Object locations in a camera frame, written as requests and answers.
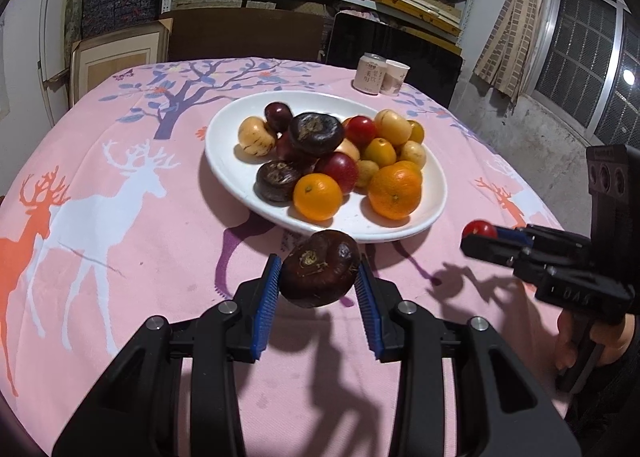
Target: gray concrete wall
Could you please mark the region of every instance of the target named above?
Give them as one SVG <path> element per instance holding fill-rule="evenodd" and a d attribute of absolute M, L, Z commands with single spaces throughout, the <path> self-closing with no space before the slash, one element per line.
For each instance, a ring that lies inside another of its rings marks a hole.
<path fill-rule="evenodd" d="M 508 99 L 476 76 L 451 111 L 516 169 L 566 230 L 589 235 L 588 145 L 570 127 L 528 96 L 508 110 Z"/>

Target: hand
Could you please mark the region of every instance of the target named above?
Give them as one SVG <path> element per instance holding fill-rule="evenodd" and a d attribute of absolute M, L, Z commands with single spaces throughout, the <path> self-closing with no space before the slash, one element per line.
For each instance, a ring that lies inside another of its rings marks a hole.
<path fill-rule="evenodd" d="M 604 351 L 597 363 L 598 367 L 609 365 L 622 358 L 631 345 L 636 330 L 636 319 L 627 314 L 618 325 L 607 325 L 596 322 L 591 328 L 591 339 L 604 345 Z M 571 312 L 563 310 L 558 317 L 558 338 L 556 339 L 556 367 L 559 371 L 573 367 L 578 357 L 575 344 L 571 341 L 574 333 L 574 317 Z"/>

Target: white plate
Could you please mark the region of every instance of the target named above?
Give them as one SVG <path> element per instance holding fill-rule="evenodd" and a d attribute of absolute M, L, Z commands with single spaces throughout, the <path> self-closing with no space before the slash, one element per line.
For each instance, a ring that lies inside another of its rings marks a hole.
<path fill-rule="evenodd" d="M 386 220 L 376 214 L 369 200 L 360 193 L 351 193 L 332 219 L 322 223 L 307 221 L 293 205 L 274 206 L 254 192 L 255 176 L 260 165 L 273 158 L 254 158 L 238 145 L 238 128 L 249 116 L 264 116 L 271 102 L 285 102 L 293 114 L 319 112 L 332 114 L 341 121 L 361 114 L 371 118 L 376 111 L 337 96 L 304 91 L 263 92 L 240 98 L 219 111 L 207 127 L 205 153 L 215 176 L 239 201 L 262 217 L 305 235 L 326 228 L 340 230 L 358 243 L 397 241 L 420 233 L 442 214 L 447 200 L 447 182 L 440 163 L 427 151 L 427 164 L 422 169 L 424 182 L 422 201 L 411 217 L 404 221 Z"/>

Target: white deer print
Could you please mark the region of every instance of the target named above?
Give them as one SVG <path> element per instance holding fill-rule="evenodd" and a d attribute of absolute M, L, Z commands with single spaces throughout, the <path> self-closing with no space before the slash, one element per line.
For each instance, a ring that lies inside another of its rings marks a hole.
<path fill-rule="evenodd" d="M 107 277 L 107 271 L 110 269 L 107 265 L 109 249 L 120 244 L 124 239 L 142 210 L 143 197 L 146 193 L 158 198 L 166 196 L 166 190 L 162 186 L 156 170 L 174 168 L 180 164 L 172 164 L 174 157 L 167 157 L 164 148 L 160 148 L 156 155 L 151 156 L 148 140 L 142 145 L 129 148 L 126 152 L 126 163 L 120 164 L 111 155 L 113 145 L 116 143 L 108 142 L 103 145 L 102 150 L 107 163 L 122 170 L 121 174 L 127 177 L 120 190 L 112 197 L 92 195 L 85 199 L 70 200 L 59 207 L 53 207 L 51 209 L 50 235 L 44 242 L 41 237 L 36 240 L 36 244 L 41 244 L 40 252 L 33 257 L 31 266 L 25 275 L 28 282 L 27 302 L 31 309 L 31 317 L 38 334 L 43 337 L 45 332 L 33 301 L 33 277 L 38 265 L 47 257 L 48 251 L 53 248 L 67 249 L 80 255 L 82 262 L 78 276 L 71 283 L 66 298 L 62 323 L 62 344 L 71 350 L 68 336 L 69 310 L 73 300 L 78 296 L 82 282 L 89 271 L 93 269 L 97 282 L 98 307 L 106 334 L 106 348 L 112 356 L 117 354 L 118 348 L 111 333 L 109 315 L 109 280 Z"/>
<path fill-rule="evenodd" d="M 518 174 L 512 167 L 500 156 L 494 156 L 493 161 L 486 161 L 486 164 L 496 172 L 510 177 L 522 186 L 522 190 L 512 193 L 509 200 L 516 205 L 524 215 L 525 222 L 531 222 L 532 217 L 540 213 L 550 225 L 559 228 L 560 223 L 555 219 L 549 208 L 542 202 L 542 199 L 536 195 L 529 184 Z"/>

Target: window screen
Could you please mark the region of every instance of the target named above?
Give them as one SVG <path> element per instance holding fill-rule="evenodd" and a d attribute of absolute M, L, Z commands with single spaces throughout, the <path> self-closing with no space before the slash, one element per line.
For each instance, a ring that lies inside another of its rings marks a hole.
<path fill-rule="evenodd" d="M 604 0 L 561 0 L 537 91 L 587 127 L 596 108 L 616 33 L 616 9 Z"/>
<path fill-rule="evenodd" d="M 640 148 L 640 28 L 629 14 L 625 14 L 622 53 L 616 83 L 596 136 L 606 145 L 626 143 Z"/>

